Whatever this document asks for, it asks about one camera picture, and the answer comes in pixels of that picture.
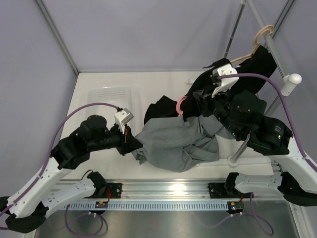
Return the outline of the pink plastic hanger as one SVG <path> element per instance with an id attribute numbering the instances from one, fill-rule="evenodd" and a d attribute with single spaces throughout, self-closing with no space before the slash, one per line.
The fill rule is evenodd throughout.
<path id="1" fill-rule="evenodd" d="M 184 95 L 183 97 L 181 97 L 177 103 L 176 103 L 176 112 L 178 113 L 179 117 L 183 116 L 183 110 L 181 109 L 181 104 L 187 99 L 188 97 L 186 95 Z"/>

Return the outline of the grey shirt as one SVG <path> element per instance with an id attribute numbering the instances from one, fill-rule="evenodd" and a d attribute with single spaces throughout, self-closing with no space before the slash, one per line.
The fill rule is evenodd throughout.
<path id="1" fill-rule="evenodd" d="M 142 148 L 132 152 L 140 164 L 173 172 L 185 172 L 200 163 L 219 160 L 216 133 L 223 126 L 214 117 L 154 118 L 144 125 L 136 139 Z"/>

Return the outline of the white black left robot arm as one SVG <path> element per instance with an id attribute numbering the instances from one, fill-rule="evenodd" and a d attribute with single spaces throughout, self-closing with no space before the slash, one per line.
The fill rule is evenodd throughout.
<path id="1" fill-rule="evenodd" d="M 115 124 L 106 127 L 106 119 L 92 115 L 68 137 L 49 152 L 48 163 L 18 192 L 1 197 L 0 212 L 8 214 L 6 229 L 22 234 L 29 233 L 60 210 L 82 198 L 101 198 L 110 195 L 104 177 L 91 172 L 86 178 L 58 192 L 51 189 L 81 163 L 89 160 L 90 153 L 116 148 L 120 155 L 128 154 L 143 145 L 132 135 L 128 122 L 133 116 L 126 110 L 114 115 Z"/>

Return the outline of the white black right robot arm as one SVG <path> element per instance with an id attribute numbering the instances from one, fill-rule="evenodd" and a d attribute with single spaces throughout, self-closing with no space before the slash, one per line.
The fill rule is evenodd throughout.
<path id="1" fill-rule="evenodd" d="M 228 196 L 265 192 L 282 195 L 290 203 L 309 207 L 317 204 L 317 165 L 303 158 L 294 133 L 279 119 L 264 115 L 266 102 L 243 91 L 203 96 L 202 115 L 215 116 L 236 141 L 245 141 L 255 152 L 277 161 L 286 170 L 277 176 L 229 173 L 224 183 Z"/>

